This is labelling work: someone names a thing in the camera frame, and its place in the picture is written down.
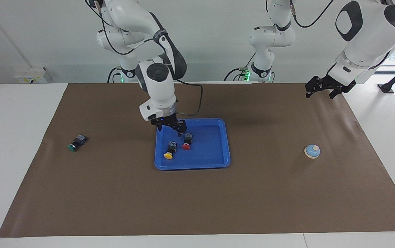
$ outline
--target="brown table surface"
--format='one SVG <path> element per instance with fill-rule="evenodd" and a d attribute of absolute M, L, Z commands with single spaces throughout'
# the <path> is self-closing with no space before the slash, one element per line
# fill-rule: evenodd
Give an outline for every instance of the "brown table surface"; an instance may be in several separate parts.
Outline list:
<path fill-rule="evenodd" d="M 176 89 L 194 112 L 199 89 Z M 231 164 L 193 171 L 155 168 L 147 99 L 134 84 L 68 85 L 0 237 L 395 231 L 395 185 L 343 96 L 204 85 L 197 118 L 224 119 Z M 79 133 L 90 140 L 72 153 Z"/>

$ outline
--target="blue plastic tray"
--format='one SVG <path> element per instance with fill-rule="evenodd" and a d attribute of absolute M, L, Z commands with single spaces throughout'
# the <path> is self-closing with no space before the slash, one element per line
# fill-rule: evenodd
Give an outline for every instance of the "blue plastic tray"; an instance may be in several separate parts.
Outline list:
<path fill-rule="evenodd" d="M 226 135 L 225 122 L 222 119 L 186 119 L 187 132 L 193 134 L 191 149 L 182 149 L 184 136 L 164 127 L 156 136 L 155 166 L 160 170 L 224 168 L 231 162 Z M 164 158 L 169 141 L 177 143 L 177 152 L 173 159 Z"/>

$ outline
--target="bottle with green cap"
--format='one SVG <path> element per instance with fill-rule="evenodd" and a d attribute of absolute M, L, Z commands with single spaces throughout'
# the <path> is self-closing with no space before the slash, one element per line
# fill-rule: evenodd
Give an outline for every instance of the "bottle with green cap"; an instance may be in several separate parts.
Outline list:
<path fill-rule="evenodd" d="M 67 147 L 73 151 L 76 152 L 78 150 L 78 148 L 82 145 L 84 145 L 84 143 L 87 141 L 87 137 L 80 134 L 78 135 L 75 139 L 73 139 L 73 143 L 71 143 L 70 145 L 68 145 Z"/>

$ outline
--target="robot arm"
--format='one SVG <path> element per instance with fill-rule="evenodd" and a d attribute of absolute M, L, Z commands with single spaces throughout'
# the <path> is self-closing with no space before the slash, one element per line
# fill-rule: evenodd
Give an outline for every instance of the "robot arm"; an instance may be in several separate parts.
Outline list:
<path fill-rule="evenodd" d="M 267 81 L 271 75 L 274 61 L 272 47 L 288 47 L 295 40 L 295 31 L 291 27 L 291 8 L 289 0 L 270 0 L 269 18 L 273 26 L 254 28 L 249 35 L 249 43 L 256 50 L 254 61 L 249 66 L 250 80 Z"/>
<path fill-rule="evenodd" d="M 179 136 L 185 133 L 187 130 L 185 121 L 177 120 L 176 116 L 177 101 L 173 80 L 181 79 L 185 75 L 187 64 L 171 41 L 168 32 L 156 16 L 144 10 L 136 0 L 96 0 L 95 2 L 96 5 L 100 5 L 103 16 L 109 16 L 112 25 L 115 26 L 107 30 L 113 47 L 117 44 L 117 47 L 126 49 L 127 45 L 142 41 L 143 37 L 138 33 L 146 33 L 163 49 L 163 54 L 141 61 L 137 65 L 129 55 L 122 55 L 120 61 L 128 68 L 136 67 L 131 73 L 137 76 L 139 85 L 150 96 L 150 99 L 139 107 L 144 120 L 150 121 L 158 127 L 158 130 L 164 125 L 176 130 Z M 106 37 L 101 33 L 98 33 L 98 42 L 104 48 L 111 49 Z"/>
<path fill-rule="evenodd" d="M 306 84 L 306 97 L 314 92 L 332 89 L 333 99 L 355 86 L 355 78 L 369 69 L 395 45 L 395 0 L 351 1 L 336 19 L 336 30 L 348 42 L 325 77 L 313 77 Z"/>

